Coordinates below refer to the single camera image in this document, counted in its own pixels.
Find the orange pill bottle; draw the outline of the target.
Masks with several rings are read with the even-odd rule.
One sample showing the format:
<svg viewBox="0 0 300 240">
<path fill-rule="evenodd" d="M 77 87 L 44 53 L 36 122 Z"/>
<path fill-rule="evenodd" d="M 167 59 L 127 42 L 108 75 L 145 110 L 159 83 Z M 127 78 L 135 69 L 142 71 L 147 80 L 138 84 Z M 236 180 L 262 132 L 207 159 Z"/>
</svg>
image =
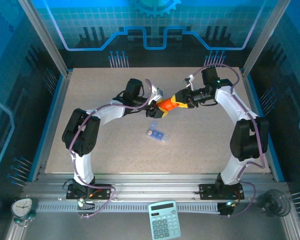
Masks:
<svg viewBox="0 0 300 240">
<path fill-rule="evenodd" d="M 164 113 L 167 113 L 179 106 L 178 103 L 176 103 L 176 100 L 171 97 L 167 98 L 159 103 L 156 104 L 156 106 Z"/>
</svg>

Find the clear blue plastic bag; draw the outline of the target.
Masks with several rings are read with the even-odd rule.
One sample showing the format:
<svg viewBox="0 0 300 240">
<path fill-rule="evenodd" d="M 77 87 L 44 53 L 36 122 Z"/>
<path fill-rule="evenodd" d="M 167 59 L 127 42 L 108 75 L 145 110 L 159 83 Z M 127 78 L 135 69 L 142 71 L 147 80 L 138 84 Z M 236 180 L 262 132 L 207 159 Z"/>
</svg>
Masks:
<svg viewBox="0 0 300 240">
<path fill-rule="evenodd" d="M 153 138 L 155 140 L 161 141 L 161 142 L 168 142 L 169 135 L 166 133 L 157 130 L 157 124 L 155 122 L 152 122 L 147 129 L 145 133 L 148 137 Z"/>
</svg>

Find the blue table side strip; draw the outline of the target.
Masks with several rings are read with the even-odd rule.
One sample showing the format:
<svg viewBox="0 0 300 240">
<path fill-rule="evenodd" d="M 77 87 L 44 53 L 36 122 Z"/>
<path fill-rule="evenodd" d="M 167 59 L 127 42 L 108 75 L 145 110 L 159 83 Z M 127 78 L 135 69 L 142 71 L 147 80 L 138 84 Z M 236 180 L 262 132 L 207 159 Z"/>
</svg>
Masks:
<svg viewBox="0 0 300 240">
<path fill-rule="evenodd" d="M 248 95 L 248 99 L 251 105 L 251 109 L 258 113 L 259 116 L 263 117 L 264 113 L 261 108 L 261 104 L 259 102 L 259 98 L 257 95 L 256 88 L 254 86 L 253 80 L 251 78 L 251 75 L 245 77 L 245 88 Z M 267 162 L 270 168 L 270 171 L 273 175 L 273 178 L 276 182 L 285 182 L 285 178 L 273 145 L 272 138 L 270 134 L 268 135 L 268 150 L 265 153 L 265 156 L 267 158 Z"/>
<path fill-rule="evenodd" d="M 63 76 L 61 76 L 58 80 L 44 124 L 42 135 L 32 162 L 32 167 L 28 174 L 27 182 L 36 181 L 42 164 L 49 158 L 54 135 L 56 132 L 56 127 L 58 124 L 57 122 L 60 117 L 60 107 L 63 105 L 62 101 L 65 97 L 65 93 L 63 93 L 63 91 L 67 88 L 66 85 L 68 84 L 68 80 L 68 77 Z"/>
</svg>

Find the light blue calculator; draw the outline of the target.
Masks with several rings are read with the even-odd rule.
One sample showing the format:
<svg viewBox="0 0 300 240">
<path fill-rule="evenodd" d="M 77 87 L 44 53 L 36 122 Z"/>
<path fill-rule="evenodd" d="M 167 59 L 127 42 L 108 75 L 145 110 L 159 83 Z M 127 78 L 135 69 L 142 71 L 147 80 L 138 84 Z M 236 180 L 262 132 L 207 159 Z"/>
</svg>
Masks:
<svg viewBox="0 0 300 240">
<path fill-rule="evenodd" d="M 177 204 L 174 200 L 148 205 L 152 240 L 172 240 L 181 236 Z"/>
</svg>

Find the small black controller box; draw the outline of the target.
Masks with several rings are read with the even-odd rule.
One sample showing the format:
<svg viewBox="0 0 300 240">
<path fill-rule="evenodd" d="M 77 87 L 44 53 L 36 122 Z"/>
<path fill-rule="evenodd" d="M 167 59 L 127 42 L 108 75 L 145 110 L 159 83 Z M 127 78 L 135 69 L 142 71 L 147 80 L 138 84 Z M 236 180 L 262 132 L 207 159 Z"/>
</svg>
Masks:
<svg viewBox="0 0 300 240">
<path fill-rule="evenodd" d="M 77 201 L 77 210 L 79 211 L 89 211 L 94 210 L 95 208 L 96 206 L 93 202 L 86 202 L 82 197 Z"/>
<path fill-rule="evenodd" d="M 217 204 L 217 211 L 221 216 L 228 216 L 232 215 L 234 212 L 236 204 L 229 201 L 229 202 L 221 202 Z"/>
</svg>

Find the small black fan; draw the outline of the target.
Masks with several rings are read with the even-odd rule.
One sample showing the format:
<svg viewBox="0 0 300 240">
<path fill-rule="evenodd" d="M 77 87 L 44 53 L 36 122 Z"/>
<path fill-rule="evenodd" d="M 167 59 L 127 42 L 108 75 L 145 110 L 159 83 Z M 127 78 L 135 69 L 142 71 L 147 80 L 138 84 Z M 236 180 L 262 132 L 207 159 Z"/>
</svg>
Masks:
<svg viewBox="0 0 300 240">
<path fill-rule="evenodd" d="M 280 190 L 270 189 L 256 198 L 258 209 L 268 217 L 285 217 L 291 212 L 290 199 Z"/>
</svg>

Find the green alarm clock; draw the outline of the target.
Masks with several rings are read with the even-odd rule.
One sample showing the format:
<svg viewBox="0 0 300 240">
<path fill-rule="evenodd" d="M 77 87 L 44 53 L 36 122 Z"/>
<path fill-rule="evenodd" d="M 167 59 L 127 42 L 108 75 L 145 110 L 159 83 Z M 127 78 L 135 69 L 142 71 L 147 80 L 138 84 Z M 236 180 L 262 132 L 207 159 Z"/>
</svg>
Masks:
<svg viewBox="0 0 300 240">
<path fill-rule="evenodd" d="M 27 227 L 36 217 L 38 200 L 31 197 L 21 198 L 11 205 L 13 221 L 19 227 Z"/>
</svg>

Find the aluminium rail beam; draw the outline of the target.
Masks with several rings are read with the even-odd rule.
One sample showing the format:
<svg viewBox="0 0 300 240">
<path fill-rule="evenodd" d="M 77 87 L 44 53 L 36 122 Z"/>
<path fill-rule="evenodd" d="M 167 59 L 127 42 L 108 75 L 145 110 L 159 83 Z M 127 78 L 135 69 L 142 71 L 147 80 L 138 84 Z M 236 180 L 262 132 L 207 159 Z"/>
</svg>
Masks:
<svg viewBox="0 0 300 240">
<path fill-rule="evenodd" d="M 21 192 L 22 197 L 39 200 L 65 199 L 62 187 L 70 174 L 40 174 L 37 181 L 27 182 Z M 156 202 L 175 200 L 177 202 L 198 202 L 200 184 L 214 184 L 216 174 L 174 174 L 174 173 L 120 173 L 96 174 L 98 184 L 110 184 L 116 188 L 112 198 L 118 202 Z M 278 182 L 270 173 L 245 173 L 242 186 L 247 202 L 253 195 L 259 196 L 271 189 L 287 194 L 287 183 Z"/>
</svg>

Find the aluminium frame post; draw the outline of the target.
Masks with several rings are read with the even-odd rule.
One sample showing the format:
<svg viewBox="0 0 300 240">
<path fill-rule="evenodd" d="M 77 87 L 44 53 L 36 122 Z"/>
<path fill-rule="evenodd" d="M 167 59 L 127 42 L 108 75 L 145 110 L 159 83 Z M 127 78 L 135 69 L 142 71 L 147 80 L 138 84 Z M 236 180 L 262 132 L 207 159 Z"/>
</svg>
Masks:
<svg viewBox="0 0 300 240">
<path fill-rule="evenodd" d="M 35 29 L 37 35 L 42 41 L 48 54 L 63 77 L 69 75 L 68 67 L 66 66 L 57 46 L 55 45 L 50 33 L 48 32 L 43 20 L 41 19 L 35 5 L 31 0 L 18 0 L 20 6 L 28 17 L 30 23 Z"/>
<path fill-rule="evenodd" d="M 268 40 L 274 33 L 279 21 L 281 20 L 283 14 L 285 13 L 288 5 L 291 0 L 278 0 L 275 5 L 272 13 L 270 14 L 267 22 L 264 25 L 255 45 L 253 46 L 244 66 L 242 76 L 243 78 L 247 78 L 248 74 L 252 70 L 259 56 L 261 55 L 264 47 L 266 46 Z"/>
</svg>

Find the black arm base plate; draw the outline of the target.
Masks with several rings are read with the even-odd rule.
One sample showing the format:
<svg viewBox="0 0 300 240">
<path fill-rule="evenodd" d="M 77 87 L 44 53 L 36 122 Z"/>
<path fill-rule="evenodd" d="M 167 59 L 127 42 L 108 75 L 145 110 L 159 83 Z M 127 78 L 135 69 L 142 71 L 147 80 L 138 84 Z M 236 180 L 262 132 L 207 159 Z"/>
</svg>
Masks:
<svg viewBox="0 0 300 240">
<path fill-rule="evenodd" d="M 244 200 L 243 186 L 234 185 L 200 184 L 199 195 L 201 200 Z"/>
<path fill-rule="evenodd" d="M 108 200 L 111 195 L 110 188 L 91 188 L 86 185 L 71 183 L 67 186 L 66 196 L 67 200 Z"/>
</svg>

